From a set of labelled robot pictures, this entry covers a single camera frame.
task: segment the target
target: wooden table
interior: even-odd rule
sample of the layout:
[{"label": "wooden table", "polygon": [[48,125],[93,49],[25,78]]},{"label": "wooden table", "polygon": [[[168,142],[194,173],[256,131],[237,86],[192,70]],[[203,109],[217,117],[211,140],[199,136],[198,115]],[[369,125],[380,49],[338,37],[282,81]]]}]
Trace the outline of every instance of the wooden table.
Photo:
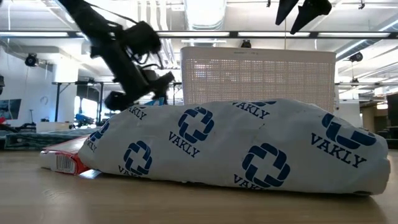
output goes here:
[{"label": "wooden table", "polygon": [[1,224],[398,223],[398,151],[375,197],[252,192],[136,180],[94,179],[38,166],[38,152],[0,152]]}]

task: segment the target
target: white plastic bag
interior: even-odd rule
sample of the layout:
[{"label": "white plastic bag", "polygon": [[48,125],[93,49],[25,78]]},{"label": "white plastic bag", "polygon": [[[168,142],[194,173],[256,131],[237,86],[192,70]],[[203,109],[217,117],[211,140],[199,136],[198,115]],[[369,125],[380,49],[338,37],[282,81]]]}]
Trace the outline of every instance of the white plastic bag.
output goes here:
[{"label": "white plastic bag", "polygon": [[137,105],[93,136],[79,151],[85,165],[154,180],[381,194],[390,173],[384,138],[286,99]]}]

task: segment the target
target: vakly logo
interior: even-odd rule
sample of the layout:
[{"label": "vakly logo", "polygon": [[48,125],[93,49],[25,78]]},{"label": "vakly logo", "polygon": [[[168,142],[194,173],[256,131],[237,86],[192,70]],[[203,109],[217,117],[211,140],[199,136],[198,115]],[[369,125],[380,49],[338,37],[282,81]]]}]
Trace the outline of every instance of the vakly logo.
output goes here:
[{"label": "vakly logo", "polygon": [[109,122],[106,122],[102,128],[94,133],[92,133],[87,140],[87,146],[93,151],[95,152],[95,150],[97,149],[97,147],[95,146],[95,142],[99,139],[102,138],[102,136],[104,135],[104,133],[106,132],[106,130],[108,130],[109,128]]},{"label": "vakly logo", "polygon": [[[194,109],[187,109],[178,121],[180,130],[178,134],[170,132],[169,141],[182,149],[185,153],[195,158],[195,155],[200,152],[193,145],[198,141],[205,141],[215,122],[212,120],[213,113],[202,107]],[[188,127],[192,123],[201,122],[204,125],[202,131],[195,129],[193,133],[188,132]]]},{"label": "vakly logo", "polygon": [[138,119],[142,120],[147,114],[143,112],[146,106],[132,106],[129,108],[130,113],[134,114]]},{"label": "vakly logo", "polygon": [[251,115],[253,115],[257,118],[264,119],[267,115],[269,115],[269,113],[267,111],[265,111],[264,109],[262,109],[262,107],[264,107],[265,105],[273,105],[275,103],[276,103],[276,101],[263,101],[263,102],[250,102],[250,103],[234,102],[234,103],[232,103],[232,105],[234,105],[235,107],[237,107],[243,111],[250,113]]},{"label": "vakly logo", "polygon": [[[275,160],[270,166],[271,169],[261,170],[261,167],[265,167],[264,159],[266,156],[273,156]],[[261,146],[252,146],[242,162],[245,175],[240,177],[235,174],[234,183],[240,187],[254,190],[280,187],[290,174],[290,166],[286,162],[286,154],[268,143]]]},{"label": "vakly logo", "polygon": [[354,152],[361,146],[372,146],[376,143],[376,137],[372,133],[363,134],[354,131],[350,137],[340,134],[341,124],[333,121],[335,116],[327,113],[322,119],[322,126],[326,128],[324,134],[311,133],[311,145],[335,159],[358,168],[367,159]]},{"label": "vakly logo", "polygon": [[119,172],[133,177],[142,177],[149,173],[152,157],[150,147],[143,141],[131,143],[123,156],[124,166],[119,166]]},{"label": "vakly logo", "polygon": [[147,114],[143,112],[147,106],[162,106],[164,104],[164,98],[161,97],[159,100],[152,100],[140,106],[132,106],[129,108],[130,113],[134,114],[138,119],[142,120]]}]

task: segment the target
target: poster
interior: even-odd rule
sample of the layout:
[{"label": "poster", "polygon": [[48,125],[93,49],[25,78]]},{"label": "poster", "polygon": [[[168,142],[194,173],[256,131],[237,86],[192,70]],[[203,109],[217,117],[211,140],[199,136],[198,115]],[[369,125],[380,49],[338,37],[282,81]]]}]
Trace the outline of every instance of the poster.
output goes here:
[{"label": "poster", "polygon": [[18,119],[20,107],[21,99],[0,100],[0,117],[5,117],[7,120]]}]

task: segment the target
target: red and white box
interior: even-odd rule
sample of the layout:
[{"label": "red and white box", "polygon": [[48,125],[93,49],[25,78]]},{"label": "red and white box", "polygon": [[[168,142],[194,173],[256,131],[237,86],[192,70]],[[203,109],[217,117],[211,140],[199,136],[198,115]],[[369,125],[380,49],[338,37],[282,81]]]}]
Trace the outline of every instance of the red and white box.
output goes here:
[{"label": "red and white box", "polygon": [[55,172],[72,175],[79,175],[88,171],[90,168],[85,166],[78,156],[78,152],[87,137],[82,136],[71,141],[45,147],[40,152],[40,166]]}]

